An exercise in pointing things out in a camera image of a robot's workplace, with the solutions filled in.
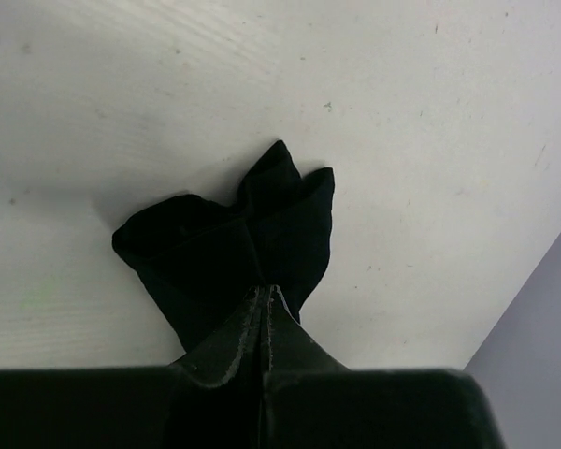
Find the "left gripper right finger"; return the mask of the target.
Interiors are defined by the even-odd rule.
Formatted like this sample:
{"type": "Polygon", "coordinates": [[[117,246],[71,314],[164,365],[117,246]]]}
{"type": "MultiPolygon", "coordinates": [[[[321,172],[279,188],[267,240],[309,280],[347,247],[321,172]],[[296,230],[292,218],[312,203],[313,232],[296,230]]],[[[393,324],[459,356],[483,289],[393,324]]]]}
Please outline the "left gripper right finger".
{"type": "Polygon", "coordinates": [[[348,372],[296,321],[281,289],[270,287],[261,319],[262,446],[322,446],[340,418],[335,388],[348,372]]]}

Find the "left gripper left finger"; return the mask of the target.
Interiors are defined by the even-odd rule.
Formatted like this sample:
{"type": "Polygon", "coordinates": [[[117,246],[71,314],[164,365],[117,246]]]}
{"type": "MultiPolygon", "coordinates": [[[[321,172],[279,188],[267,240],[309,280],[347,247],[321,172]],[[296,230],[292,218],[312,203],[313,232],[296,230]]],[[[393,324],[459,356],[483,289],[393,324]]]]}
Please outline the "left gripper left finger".
{"type": "Polygon", "coordinates": [[[167,418],[169,448],[256,448],[262,374],[262,300],[256,287],[231,316],[171,365],[177,375],[167,418]]]}

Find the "black underwear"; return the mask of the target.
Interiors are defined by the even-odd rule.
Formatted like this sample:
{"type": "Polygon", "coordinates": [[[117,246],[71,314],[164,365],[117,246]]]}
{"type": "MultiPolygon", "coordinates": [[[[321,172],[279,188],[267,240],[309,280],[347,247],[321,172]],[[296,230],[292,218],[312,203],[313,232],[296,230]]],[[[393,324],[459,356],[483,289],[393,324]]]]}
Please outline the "black underwear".
{"type": "Polygon", "coordinates": [[[241,180],[232,205],[172,196],[132,215],[112,248],[191,352],[253,287],[279,286],[299,316],[329,264],[334,191],[332,168],[301,175],[278,140],[241,180]]]}

